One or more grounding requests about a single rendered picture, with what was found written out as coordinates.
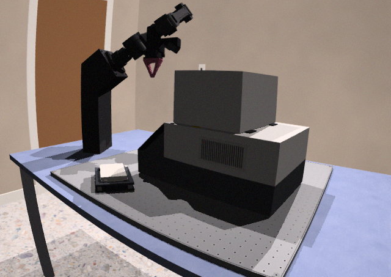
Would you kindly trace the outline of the black and white benchtop lab instrument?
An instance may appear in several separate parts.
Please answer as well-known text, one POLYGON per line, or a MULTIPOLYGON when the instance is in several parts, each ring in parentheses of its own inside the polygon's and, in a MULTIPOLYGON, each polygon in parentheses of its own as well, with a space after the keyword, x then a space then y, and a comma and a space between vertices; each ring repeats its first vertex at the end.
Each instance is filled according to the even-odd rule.
POLYGON ((260 73, 175 70, 174 121, 138 148, 138 172, 271 216, 302 182, 309 138, 276 122, 277 86, 260 73))

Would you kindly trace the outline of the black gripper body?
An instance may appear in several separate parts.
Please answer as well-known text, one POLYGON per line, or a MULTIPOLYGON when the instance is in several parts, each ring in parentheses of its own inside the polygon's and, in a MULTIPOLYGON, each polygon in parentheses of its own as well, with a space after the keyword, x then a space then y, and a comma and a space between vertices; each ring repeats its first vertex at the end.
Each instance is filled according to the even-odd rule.
POLYGON ((150 37, 149 39, 147 39, 146 51, 141 51, 141 54, 145 55, 145 57, 143 57, 143 59, 146 59, 146 58, 161 58, 161 59, 163 59, 165 57, 165 54, 158 51, 158 50, 150 50, 150 39, 154 39, 154 38, 157 38, 157 37, 150 37))

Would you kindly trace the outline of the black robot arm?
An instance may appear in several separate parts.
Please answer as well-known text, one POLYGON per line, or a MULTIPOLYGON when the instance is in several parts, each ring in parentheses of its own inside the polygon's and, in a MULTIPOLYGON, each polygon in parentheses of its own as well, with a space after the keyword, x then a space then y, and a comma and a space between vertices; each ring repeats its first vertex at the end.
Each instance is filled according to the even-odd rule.
POLYGON ((165 48, 178 53, 181 48, 181 39, 178 37, 163 38, 161 36, 172 35, 177 31, 176 27, 181 22, 189 22, 193 19, 191 11, 188 9, 186 4, 180 3, 175 6, 175 11, 172 13, 164 14, 154 21, 154 24, 147 27, 147 32, 140 34, 139 32, 132 35, 130 38, 125 40, 122 44, 124 47, 115 51, 113 54, 109 51, 105 52, 109 64, 116 68, 118 71, 125 73, 126 64, 132 58, 134 60, 141 57, 141 51, 146 51, 146 42, 150 37, 157 37, 150 39, 150 49, 158 50, 165 53, 165 48))

